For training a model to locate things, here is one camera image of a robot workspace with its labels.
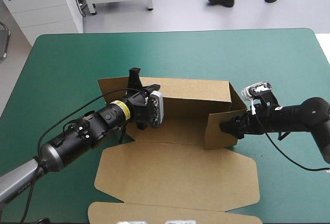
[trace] desk drawer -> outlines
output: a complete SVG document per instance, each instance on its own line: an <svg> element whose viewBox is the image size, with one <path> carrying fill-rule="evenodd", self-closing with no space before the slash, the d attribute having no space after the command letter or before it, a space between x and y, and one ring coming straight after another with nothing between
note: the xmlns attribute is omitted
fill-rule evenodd
<svg viewBox="0 0 330 224"><path fill-rule="evenodd" d="M20 28L72 19L68 6L56 6L12 14Z"/></svg>
<svg viewBox="0 0 330 224"><path fill-rule="evenodd" d="M22 28L22 32L24 33L26 39L31 45L35 43L38 36L43 34L79 33L77 26L73 20Z"/></svg>
<svg viewBox="0 0 330 224"><path fill-rule="evenodd" d="M66 5L65 0L3 0L11 13Z"/></svg>

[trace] yellow label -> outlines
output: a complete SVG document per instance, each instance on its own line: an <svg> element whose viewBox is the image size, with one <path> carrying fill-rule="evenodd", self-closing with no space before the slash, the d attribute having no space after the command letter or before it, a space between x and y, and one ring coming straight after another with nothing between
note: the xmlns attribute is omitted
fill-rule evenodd
<svg viewBox="0 0 330 224"><path fill-rule="evenodd" d="M127 107L127 105L126 105L124 102L119 101L119 100L115 100L115 101L111 102L111 104L115 104L115 105L119 106L120 109L123 110L123 112L124 112L124 114L125 114L125 117L126 117L126 121L127 121L128 119L130 119L130 111L129 111L129 108Z"/></svg>

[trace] gray floor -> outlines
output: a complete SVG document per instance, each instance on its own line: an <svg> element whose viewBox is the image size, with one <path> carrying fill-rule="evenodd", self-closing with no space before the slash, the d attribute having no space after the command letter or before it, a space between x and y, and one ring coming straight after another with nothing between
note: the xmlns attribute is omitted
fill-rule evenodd
<svg viewBox="0 0 330 224"><path fill-rule="evenodd" d="M97 5L97 15L87 15L85 32L221 30L307 27L316 34L330 33L330 0L235 0L233 8L210 6L206 0L154 0ZM12 31L8 57L0 64L0 114L31 49L0 1L0 20Z"/></svg>
<svg viewBox="0 0 330 224"><path fill-rule="evenodd" d="M8 56L0 62L0 115L22 71L31 45L17 26L5 4L0 0L0 20L11 31L8 45Z"/></svg>

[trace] flattened cardboard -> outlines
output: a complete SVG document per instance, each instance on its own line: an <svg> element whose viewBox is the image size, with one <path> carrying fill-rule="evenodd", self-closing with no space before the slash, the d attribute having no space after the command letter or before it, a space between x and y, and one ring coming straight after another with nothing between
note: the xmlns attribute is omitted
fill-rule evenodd
<svg viewBox="0 0 330 224"><path fill-rule="evenodd" d="M91 224L117 224L119 221L133 220L148 224L165 224L168 220L195 220L197 224L262 224L254 216L130 203L95 202L89 206L88 217Z"/></svg>
<svg viewBox="0 0 330 224"><path fill-rule="evenodd" d="M228 211L259 201L253 159L227 149L134 141L103 151L95 187L126 203Z"/></svg>
<svg viewBox="0 0 330 224"><path fill-rule="evenodd" d="M125 203L92 204L90 222L164 224L172 218L195 219L198 224L260 224L256 217L223 212L259 201L255 162L217 149L237 143L220 131L219 123L246 110L231 84L145 77L141 81L161 85L164 121L160 128L144 131L131 123L127 133L136 141L103 151L95 187ZM98 82L106 93L125 88L128 77ZM105 100L109 103L122 94Z"/></svg>

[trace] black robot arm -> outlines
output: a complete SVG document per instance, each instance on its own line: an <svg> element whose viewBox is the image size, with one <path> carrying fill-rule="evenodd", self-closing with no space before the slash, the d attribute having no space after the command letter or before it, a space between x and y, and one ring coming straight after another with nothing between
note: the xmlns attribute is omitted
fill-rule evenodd
<svg viewBox="0 0 330 224"><path fill-rule="evenodd" d="M322 98L310 98L301 105L283 107L278 104L271 89L266 82L244 88L242 95L246 100L251 100L251 110L221 123L221 131L238 139L244 138L245 134L278 133L279 140L290 132L310 132L324 160L330 164L329 103ZM260 103L253 104L255 100L260 100Z"/></svg>
<svg viewBox="0 0 330 224"><path fill-rule="evenodd" d="M27 189L34 177L62 170L127 123L136 122L140 129L159 127L163 119L162 94L157 91L160 86L143 87L139 72L139 68L130 69L127 88L115 90L127 90L123 97L66 123L62 133L38 149L38 156L1 176L0 210Z"/></svg>

